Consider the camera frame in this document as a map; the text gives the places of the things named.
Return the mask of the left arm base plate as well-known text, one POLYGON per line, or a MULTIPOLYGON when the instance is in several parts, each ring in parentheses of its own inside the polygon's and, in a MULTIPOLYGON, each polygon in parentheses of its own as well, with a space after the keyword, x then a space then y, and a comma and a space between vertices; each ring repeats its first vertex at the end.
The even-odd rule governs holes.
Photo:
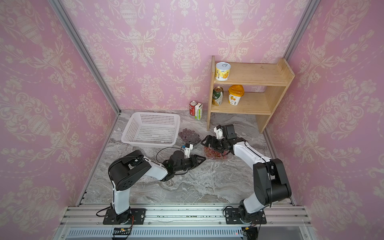
POLYGON ((118 215, 115 210, 108 209, 104 216, 104 225, 143 225, 146 216, 146 209, 128 209, 118 215))

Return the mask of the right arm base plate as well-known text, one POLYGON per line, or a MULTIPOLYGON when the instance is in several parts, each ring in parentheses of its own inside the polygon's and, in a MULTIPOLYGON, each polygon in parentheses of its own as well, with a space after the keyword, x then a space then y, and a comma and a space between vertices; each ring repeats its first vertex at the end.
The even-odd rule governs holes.
POLYGON ((227 225, 265 225, 267 223, 264 211, 248 214, 246 211, 227 206, 223 209, 227 225))

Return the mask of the black grape bunch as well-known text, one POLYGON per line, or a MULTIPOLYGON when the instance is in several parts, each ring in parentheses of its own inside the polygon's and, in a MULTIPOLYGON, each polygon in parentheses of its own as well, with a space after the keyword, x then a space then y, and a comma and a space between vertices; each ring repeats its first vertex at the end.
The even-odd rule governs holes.
POLYGON ((191 137, 190 137, 190 144, 195 146, 195 145, 199 144, 200 142, 201 142, 200 135, 196 132, 193 132, 191 137))

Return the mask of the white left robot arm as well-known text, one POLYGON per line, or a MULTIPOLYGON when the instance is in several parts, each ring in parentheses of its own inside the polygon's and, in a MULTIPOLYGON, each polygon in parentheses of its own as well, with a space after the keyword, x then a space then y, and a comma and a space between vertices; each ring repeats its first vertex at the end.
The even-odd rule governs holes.
POLYGON ((205 160, 206 157, 199 155, 186 157, 183 151, 177 150, 168 160, 159 164, 148 159, 140 150, 136 150, 114 161, 109 166, 108 174, 113 185, 111 208, 115 223, 126 224, 132 219, 130 188, 143 176, 166 182, 180 172, 186 173, 197 168, 205 160))

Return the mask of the dark red grape bunch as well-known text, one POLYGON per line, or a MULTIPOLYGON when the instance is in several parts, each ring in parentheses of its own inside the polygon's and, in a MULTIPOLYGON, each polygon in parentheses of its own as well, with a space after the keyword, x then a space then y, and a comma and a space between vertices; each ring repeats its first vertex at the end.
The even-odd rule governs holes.
POLYGON ((183 129, 181 132, 179 132, 179 137, 185 142, 190 144, 190 137, 192 133, 195 132, 193 130, 189 129, 183 129))

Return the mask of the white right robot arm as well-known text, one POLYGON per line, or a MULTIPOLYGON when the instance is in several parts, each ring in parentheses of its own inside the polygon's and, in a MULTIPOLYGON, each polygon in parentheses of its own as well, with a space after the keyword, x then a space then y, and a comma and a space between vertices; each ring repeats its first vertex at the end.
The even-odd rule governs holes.
POLYGON ((292 189, 286 169, 280 159, 271 159, 256 149, 243 138, 221 139, 205 137, 201 144, 221 154, 233 154, 253 169, 254 193, 240 202, 238 211, 245 223, 256 219, 259 212, 292 196, 292 189))

